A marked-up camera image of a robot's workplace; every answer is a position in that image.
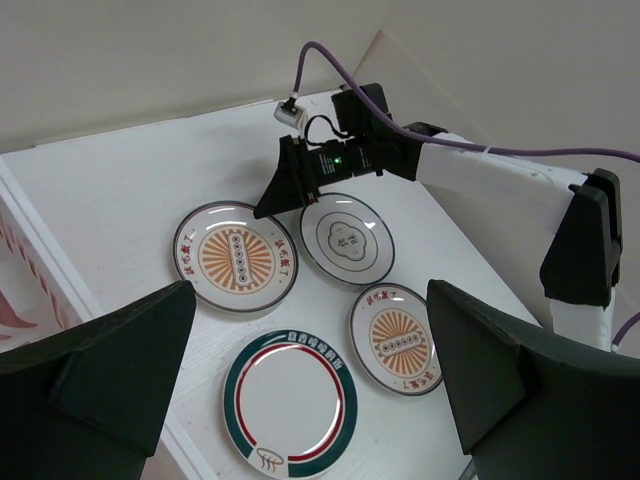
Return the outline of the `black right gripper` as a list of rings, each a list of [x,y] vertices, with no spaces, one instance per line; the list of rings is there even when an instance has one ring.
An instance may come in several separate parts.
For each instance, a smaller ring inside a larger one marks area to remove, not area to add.
[[[317,202],[322,186],[384,172],[415,179],[414,140],[356,137],[312,145],[300,137],[281,137],[276,171],[254,208],[254,217],[307,207]]]

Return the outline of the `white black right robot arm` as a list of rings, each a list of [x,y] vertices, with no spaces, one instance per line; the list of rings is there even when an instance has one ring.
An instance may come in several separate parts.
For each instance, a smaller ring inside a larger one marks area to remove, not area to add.
[[[615,174],[550,167],[489,147],[474,151],[464,138],[423,122],[398,133],[378,83],[341,91],[331,101],[335,137],[319,143],[308,140],[310,120],[295,96],[277,104],[275,119],[299,134],[280,139],[277,168],[255,207],[256,218],[316,203],[323,186],[385,172],[512,207],[553,235],[539,276],[554,332],[618,350],[612,319],[622,229]]]

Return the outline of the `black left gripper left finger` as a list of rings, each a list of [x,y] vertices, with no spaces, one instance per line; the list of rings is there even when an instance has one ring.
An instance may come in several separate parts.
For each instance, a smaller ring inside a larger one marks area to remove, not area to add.
[[[176,281],[1,356],[4,479],[138,479],[157,449],[196,311]]]

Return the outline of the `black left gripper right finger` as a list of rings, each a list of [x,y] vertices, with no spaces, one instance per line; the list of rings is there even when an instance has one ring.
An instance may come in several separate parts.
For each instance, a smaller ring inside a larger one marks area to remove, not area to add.
[[[639,362],[444,280],[426,305],[462,451],[481,479],[636,479]]]

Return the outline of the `white plate grey emblem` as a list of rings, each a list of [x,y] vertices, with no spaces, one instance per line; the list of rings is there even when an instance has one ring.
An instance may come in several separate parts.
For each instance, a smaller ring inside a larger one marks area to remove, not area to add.
[[[331,278],[353,286],[385,279],[395,264],[395,241],[382,217],[362,200],[326,193],[305,207],[300,238],[314,263]]]

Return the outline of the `green red rimmed plate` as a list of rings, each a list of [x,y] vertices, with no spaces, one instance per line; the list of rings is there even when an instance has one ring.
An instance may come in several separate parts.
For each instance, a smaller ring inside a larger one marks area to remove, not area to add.
[[[249,341],[223,385],[231,442],[272,479],[312,479],[331,469],[353,439],[358,407],[343,356],[319,336],[295,329]]]

